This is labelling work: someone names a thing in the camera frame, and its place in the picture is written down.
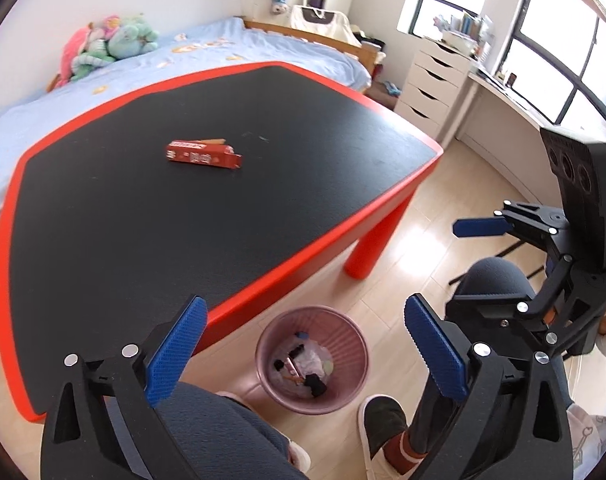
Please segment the white drawer cabinet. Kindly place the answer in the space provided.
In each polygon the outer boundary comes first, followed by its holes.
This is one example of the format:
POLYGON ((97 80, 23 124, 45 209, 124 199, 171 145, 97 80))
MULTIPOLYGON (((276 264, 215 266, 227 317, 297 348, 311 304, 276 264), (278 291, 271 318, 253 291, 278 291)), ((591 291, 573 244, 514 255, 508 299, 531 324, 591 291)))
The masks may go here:
POLYGON ((421 39, 394 112, 437 140, 473 66, 443 41, 421 39))

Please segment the white chair with bag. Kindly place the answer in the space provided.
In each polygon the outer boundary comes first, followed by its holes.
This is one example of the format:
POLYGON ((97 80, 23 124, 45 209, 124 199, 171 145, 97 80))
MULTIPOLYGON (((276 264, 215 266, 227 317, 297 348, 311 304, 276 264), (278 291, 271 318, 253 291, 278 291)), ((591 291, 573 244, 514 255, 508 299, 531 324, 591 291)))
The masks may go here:
POLYGON ((345 42, 351 46, 359 47, 361 45, 352 32, 349 20, 342 12, 296 4, 290 12, 289 27, 345 42))

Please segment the person leg dark trousers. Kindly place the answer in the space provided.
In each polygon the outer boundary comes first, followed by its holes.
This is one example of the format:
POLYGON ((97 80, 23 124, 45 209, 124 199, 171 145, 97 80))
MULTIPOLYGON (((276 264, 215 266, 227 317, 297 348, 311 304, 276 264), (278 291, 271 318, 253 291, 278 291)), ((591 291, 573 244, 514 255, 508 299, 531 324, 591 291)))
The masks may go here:
POLYGON ((236 394, 180 382, 155 411, 202 479, 305 479, 309 453, 236 394))

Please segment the black slipper foot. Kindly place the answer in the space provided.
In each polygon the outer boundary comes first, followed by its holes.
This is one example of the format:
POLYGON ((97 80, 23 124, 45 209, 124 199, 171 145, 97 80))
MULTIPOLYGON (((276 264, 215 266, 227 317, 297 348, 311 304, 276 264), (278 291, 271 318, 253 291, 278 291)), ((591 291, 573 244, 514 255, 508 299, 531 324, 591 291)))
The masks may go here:
POLYGON ((357 412, 367 480, 409 479, 425 454, 410 450, 406 415, 393 396, 368 396, 357 412))

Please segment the red snack box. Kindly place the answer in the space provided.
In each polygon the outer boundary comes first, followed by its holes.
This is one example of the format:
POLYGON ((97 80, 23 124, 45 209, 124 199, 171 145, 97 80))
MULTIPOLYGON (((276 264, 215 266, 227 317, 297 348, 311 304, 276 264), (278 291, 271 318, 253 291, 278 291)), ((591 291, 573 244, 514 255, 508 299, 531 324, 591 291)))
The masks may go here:
POLYGON ((165 157, 170 162, 231 170, 239 169, 242 165, 242 156, 225 143, 176 140, 166 145, 165 157))

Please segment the pink mesh trash bin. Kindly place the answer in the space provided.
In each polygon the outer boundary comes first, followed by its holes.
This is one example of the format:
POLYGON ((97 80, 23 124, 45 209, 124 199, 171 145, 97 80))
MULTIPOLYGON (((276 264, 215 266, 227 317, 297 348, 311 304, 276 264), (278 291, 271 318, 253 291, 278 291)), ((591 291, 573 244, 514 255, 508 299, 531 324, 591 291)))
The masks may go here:
POLYGON ((339 311, 308 306, 274 318, 255 349, 255 369, 277 404, 303 415, 324 415, 350 404, 369 372, 367 341, 339 311))

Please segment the red-edged black table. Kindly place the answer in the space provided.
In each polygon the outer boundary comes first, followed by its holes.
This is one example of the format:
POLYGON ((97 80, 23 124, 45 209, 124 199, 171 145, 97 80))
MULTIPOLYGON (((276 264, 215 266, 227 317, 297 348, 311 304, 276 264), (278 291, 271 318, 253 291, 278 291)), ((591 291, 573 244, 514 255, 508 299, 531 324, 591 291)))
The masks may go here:
POLYGON ((0 214, 0 358, 36 422, 64 361, 144 341, 191 296, 209 347, 341 252, 365 278, 439 144, 342 84, 286 63, 206 70, 118 96, 19 159, 0 214), (225 143, 239 169, 170 162, 225 143))

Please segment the bed with blue sheet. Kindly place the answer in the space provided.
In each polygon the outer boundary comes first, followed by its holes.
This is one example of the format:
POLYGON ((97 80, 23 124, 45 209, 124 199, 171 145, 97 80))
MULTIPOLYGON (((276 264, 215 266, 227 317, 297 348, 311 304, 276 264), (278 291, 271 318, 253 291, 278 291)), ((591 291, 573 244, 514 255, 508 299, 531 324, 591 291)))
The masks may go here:
POLYGON ((0 211, 12 173, 33 144, 70 120, 118 96, 178 76, 238 64, 286 62, 363 91, 371 76, 355 55, 318 42, 249 28, 226 18, 164 38, 150 53, 115 62, 79 81, 0 112, 0 211))

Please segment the plush toy pile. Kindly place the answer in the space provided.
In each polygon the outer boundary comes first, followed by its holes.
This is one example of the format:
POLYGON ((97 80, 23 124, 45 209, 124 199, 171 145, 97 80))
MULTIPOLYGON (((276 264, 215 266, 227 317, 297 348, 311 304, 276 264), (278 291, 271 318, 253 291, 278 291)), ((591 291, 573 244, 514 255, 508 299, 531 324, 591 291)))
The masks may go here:
POLYGON ((110 15, 77 30, 61 51, 55 88, 87 77, 114 62, 134 58, 158 48, 159 33, 143 15, 110 15))

